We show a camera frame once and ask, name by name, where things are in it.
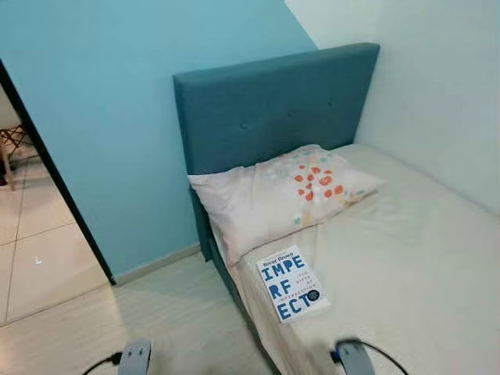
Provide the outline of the white paperback book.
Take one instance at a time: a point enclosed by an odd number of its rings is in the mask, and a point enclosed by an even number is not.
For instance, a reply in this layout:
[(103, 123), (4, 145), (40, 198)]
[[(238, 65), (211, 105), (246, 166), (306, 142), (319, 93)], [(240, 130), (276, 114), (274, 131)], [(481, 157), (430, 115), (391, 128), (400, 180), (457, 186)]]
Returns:
[(282, 323), (330, 306), (325, 287), (297, 245), (256, 263), (255, 270)]

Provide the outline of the pink pillow with orange dots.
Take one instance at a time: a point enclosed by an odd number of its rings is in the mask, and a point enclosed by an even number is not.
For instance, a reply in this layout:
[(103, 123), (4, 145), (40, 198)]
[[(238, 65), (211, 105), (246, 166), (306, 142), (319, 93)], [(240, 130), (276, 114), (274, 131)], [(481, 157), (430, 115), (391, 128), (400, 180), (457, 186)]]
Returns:
[(304, 145), (253, 166), (190, 175), (228, 265), (252, 249), (322, 223), (385, 185), (339, 150)]

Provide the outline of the bed with beige sheet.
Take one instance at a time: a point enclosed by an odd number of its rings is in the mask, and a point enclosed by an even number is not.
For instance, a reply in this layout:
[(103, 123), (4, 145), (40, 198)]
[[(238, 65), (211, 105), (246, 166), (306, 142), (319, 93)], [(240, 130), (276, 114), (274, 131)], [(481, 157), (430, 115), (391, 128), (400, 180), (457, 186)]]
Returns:
[[(498, 217), (363, 145), (337, 150), (385, 185), (353, 207), (217, 269), (280, 375), (345, 375), (330, 352), (361, 338), (379, 375), (499, 375)], [(282, 323), (255, 264), (297, 245), (330, 306)]]

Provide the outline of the teal upholstered headboard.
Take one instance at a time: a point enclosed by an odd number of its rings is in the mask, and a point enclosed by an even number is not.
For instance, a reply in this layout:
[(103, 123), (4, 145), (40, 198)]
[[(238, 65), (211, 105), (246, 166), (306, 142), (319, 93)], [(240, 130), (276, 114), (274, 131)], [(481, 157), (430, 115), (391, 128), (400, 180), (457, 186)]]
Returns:
[(379, 53), (363, 42), (177, 74), (187, 173), (253, 166), (303, 145), (350, 145)]

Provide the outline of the pale skirting board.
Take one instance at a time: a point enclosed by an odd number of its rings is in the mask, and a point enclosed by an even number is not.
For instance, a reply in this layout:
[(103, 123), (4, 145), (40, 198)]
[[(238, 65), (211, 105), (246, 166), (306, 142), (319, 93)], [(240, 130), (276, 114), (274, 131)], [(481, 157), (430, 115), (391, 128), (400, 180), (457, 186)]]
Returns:
[(146, 263), (143, 266), (139, 266), (126, 273), (114, 275), (112, 279), (115, 285), (127, 284), (133, 280), (148, 275), (149, 273), (152, 273), (156, 270), (160, 270), (165, 266), (171, 265), (179, 260), (182, 260), (183, 258), (200, 253), (201, 253), (200, 244), (195, 243), (193, 245), (187, 246), (186, 248), (165, 255), (157, 260)]

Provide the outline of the wooden legged chair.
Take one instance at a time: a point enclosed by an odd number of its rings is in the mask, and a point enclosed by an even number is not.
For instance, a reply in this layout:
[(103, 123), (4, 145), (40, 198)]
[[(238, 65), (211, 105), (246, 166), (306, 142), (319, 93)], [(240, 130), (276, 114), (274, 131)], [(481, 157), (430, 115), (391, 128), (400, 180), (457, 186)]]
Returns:
[(0, 187), (14, 190), (12, 155), (21, 146), (33, 147), (29, 134), (22, 124), (0, 127)]

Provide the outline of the black door frame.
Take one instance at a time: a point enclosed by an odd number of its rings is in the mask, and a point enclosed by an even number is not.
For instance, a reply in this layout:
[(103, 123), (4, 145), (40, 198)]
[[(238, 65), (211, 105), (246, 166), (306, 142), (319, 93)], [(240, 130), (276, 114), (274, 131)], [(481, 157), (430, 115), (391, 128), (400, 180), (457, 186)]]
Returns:
[(18, 92), (15, 83), (13, 82), (13, 79), (11, 78), (11, 74), (2, 59), (0, 59), (0, 87), (2, 87), (7, 99), (11, 103), (15, 114), (21, 120), (22, 128), (31, 138), (32, 144), (34, 145), (36, 151), (39, 154), (39, 157), (45, 165), (49, 176), (51, 177), (51, 179), (53, 179), (53, 183), (59, 190), (60, 196), (66, 203), (68, 210), (73, 215), (75, 223), (80, 228), (80, 231), (83, 234), (88, 246), (90, 247), (91, 252), (100, 265), (105, 278), (111, 286), (116, 286), (117, 281), (115, 280), (113, 273), (111, 272), (111, 269), (105, 260), (105, 257), (101, 253), (92, 232), (90, 232), (90, 228), (86, 224), (80, 210), (78, 209), (78, 206), (73, 199), (73, 196), (71, 195), (62, 174), (57, 168), (57, 165), (55, 164), (51, 153), (47, 148), (47, 145), (44, 143), (44, 140), (42, 139), (37, 126), (34, 124), (34, 121), (29, 114), (27, 107), (24, 105), (23, 99), (21, 98), (20, 93)]

